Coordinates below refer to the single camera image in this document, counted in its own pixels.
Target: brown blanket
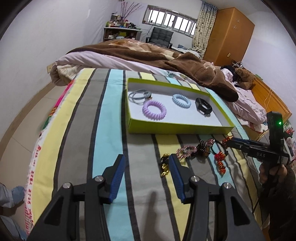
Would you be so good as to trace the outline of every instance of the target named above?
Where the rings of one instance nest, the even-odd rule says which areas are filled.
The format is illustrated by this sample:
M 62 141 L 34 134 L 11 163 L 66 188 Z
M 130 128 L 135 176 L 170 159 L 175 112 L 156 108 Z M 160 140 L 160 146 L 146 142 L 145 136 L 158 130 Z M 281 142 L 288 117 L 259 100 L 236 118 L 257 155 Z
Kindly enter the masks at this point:
M 205 67 L 205 61 L 190 52 L 179 54 L 169 49 L 131 39 L 110 40 L 87 45 L 73 49 L 69 53 L 79 51 L 93 51 L 183 73 L 199 85 L 212 89 L 228 102 L 235 102 L 239 97 L 234 87 L 225 80 L 220 69 Z

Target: window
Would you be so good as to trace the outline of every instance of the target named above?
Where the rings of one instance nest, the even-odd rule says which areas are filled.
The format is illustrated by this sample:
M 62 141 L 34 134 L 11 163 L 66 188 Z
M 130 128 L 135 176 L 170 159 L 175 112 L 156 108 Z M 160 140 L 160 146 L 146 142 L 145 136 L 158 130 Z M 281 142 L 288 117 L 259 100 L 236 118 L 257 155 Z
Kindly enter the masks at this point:
M 148 5 L 143 22 L 193 37 L 197 20 L 169 9 Z

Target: light blue stripe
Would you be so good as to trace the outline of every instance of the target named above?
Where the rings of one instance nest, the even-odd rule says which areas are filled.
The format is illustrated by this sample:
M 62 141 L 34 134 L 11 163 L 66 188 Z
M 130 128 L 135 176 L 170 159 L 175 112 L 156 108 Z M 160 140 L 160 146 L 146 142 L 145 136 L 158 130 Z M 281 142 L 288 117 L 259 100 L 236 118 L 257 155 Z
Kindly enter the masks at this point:
M 210 138 L 213 138 L 211 135 L 199 135 L 199 137 L 200 137 L 201 140 L 204 140 L 204 141 L 207 141 Z M 216 143 L 213 145 L 213 150 L 216 153 L 219 152 L 219 148 L 218 148 Z M 233 187 L 235 187 L 235 185 L 234 185 L 234 183 L 232 181 L 232 178 L 230 176 L 229 168 L 228 168 L 228 170 L 226 171 L 226 173 L 224 175 L 221 175 L 219 173 L 219 171 L 218 171 L 218 166 L 216 164 L 216 160 L 215 160 L 214 154 L 212 152 L 210 152 L 210 154 L 209 154 L 209 160 L 211 162 L 211 165 L 214 168 L 215 175 L 218 178 L 218 185 L 221 186 L 223 183 L 228 182 L 228 183 L 231 183 Z
M 93 177 L 101 175 L 123 153 L 121 134 L 121 99 L 123 71 L 112 69 L 102 102 L 94 148 Z M 112 241 L 134 240 L 128 211 L 126 182 L 123 175 L 117 198 L 104 205 Z
M 228 115 L 228 117 L 230 118 L 230 120 L 233 122 L 233 124 L 235 125 L 235 127 L 237 128 L 237 131 L 239 132 L 239 134 L 241 135 L 242 139 L 246 139 L 249 140 L 248 135 L 246 134 L 245 130 L 243 129 L 242 125 L 240 124 L 240 122 L 237 120 L 237 118 L 235 117 L 235 115 L 232 113 L 232 111 L 228 108 L 228 106 L 225 104 L 225 102 L 220 98 L 220 96 L 218 96 L 216 94 L 216 92 L 205 88 L 213 97 L 214 99 L 218 102 L 218 104 L 222 107 L 222 109 L 225 111 L 225 113 Z M 259 172 L 259 167 L 261 165 L 261 162 L 259 162 L 257 160 L 257 158 L 253 158 L 254 159 L 254 164 L 257 168 L 257 171 Z
M 167 79 L 171 84 L 174 84 L 174 85 L 181 85 L 181 84 L 179 83 L 178 80 L 175 80 L 175 79 L 170 78 L 170 77 L 166 77 L 166 79 Z

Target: wooden headboard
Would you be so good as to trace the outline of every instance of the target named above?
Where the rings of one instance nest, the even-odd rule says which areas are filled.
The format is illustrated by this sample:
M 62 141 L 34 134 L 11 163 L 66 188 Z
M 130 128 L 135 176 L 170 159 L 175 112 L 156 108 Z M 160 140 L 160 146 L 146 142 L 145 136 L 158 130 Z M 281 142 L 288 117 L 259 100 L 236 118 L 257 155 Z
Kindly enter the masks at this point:
M 292 115 L 291 111 L 285 105 L 285 103 L 277 96 L 272 89 L 270 89 L 261 79 L 256 77 L 251 89 L 256 101 L 264 107 L 266 112 L 277 111 L 283 115 L 283 121 L 286 122 Z

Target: person's foot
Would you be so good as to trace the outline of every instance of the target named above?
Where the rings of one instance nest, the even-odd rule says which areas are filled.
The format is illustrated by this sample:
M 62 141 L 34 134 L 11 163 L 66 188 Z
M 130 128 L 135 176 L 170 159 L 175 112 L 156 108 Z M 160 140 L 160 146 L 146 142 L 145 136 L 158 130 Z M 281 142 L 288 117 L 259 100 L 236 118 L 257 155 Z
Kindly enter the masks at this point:
M 25 197 L 25 189 L 22 186 L 17 186 L 11 190 L 13 201 L 16 204 L 20 203 Z

